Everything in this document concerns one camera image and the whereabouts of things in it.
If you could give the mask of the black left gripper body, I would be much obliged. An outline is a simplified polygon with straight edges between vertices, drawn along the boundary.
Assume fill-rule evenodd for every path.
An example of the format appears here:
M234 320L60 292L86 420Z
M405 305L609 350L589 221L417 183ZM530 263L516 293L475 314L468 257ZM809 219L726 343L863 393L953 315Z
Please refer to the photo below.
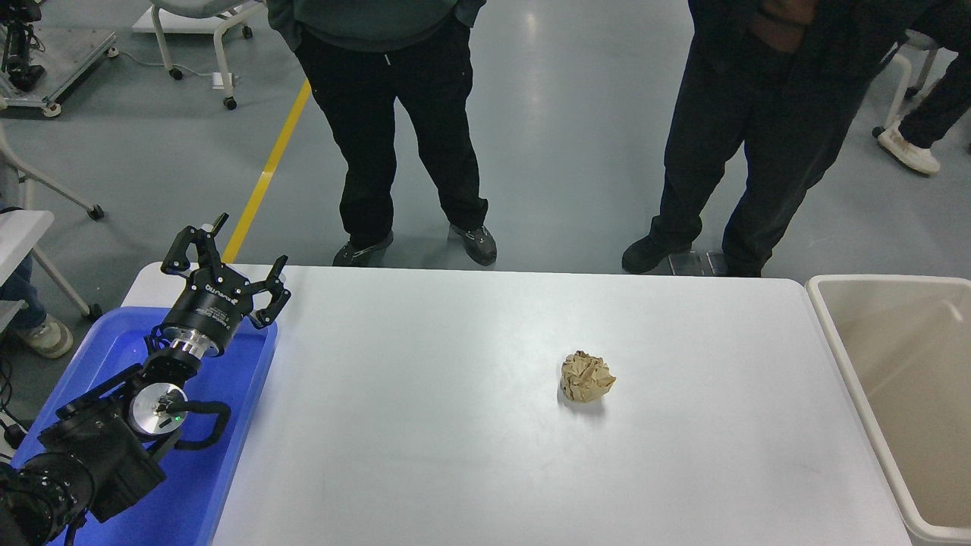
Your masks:
M204 337L207 350L225 350L244 315L253 311L253 298L240 295L247 278L226 266L192 271L187 286L168 313L168 339Z

